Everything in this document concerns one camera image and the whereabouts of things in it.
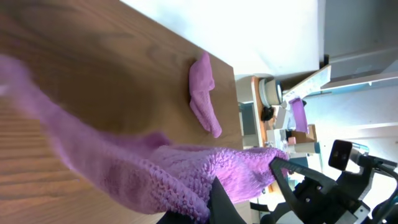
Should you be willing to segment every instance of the black cable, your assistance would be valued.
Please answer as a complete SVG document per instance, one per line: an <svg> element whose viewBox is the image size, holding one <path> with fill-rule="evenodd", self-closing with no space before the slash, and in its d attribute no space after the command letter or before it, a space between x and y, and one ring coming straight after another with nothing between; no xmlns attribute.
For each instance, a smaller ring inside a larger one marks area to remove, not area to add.
<svg viewBox="0 0 398 224"><path fill-rule="evenodd" d="M376 216L373 217L372 223L374 224L379 224L383 221L383 219L387 216L387 212L394 206L396 203L396 197L398 197L398 174L394 172L392 169L388 169L387 167L384 167L382 164L377 165L377 168L379 168L381 171L384 171L385 173L389 174L391 177L395 178L397 181L397 187L394 193L386 200L386 203L380 208L380 210L377 212Z"/></svg>

